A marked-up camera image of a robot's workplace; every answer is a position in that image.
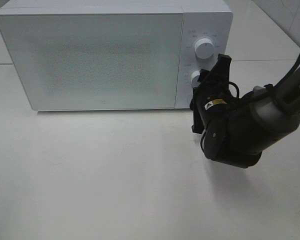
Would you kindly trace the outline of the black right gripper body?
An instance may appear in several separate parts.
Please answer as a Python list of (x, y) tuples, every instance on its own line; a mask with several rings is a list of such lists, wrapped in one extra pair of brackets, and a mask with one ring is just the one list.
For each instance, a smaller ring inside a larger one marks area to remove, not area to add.
[(238, 95), (233, 95), (230, 86), (238, 89), (238, 85), (229, 80), (229, 77), (216, 73), (209, 75), (200, 83), (198, 87), (192, 88), (192, 101), (189, 108), (193, 113), (193, 133), (202, 134), (212, 118), (214, 113), (208, 110), (216, 106), (232, 106), (238, 99)]

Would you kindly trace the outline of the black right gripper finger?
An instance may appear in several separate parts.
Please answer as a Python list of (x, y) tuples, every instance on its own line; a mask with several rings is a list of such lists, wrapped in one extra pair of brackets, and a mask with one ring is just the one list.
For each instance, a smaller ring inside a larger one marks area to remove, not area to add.
[(230, 76), (230, 65), (232, 62), (232, 58), (229, 55), (218, 54), (217, 62), (213, 67), (213, 72), (215, 74), (229, 77)]
[(199, 77), (197, 79), (197, 82), (202, 83), (209, 74), (210, 74), (209, 70), (201, 69), (200, 73), (199, 73)]

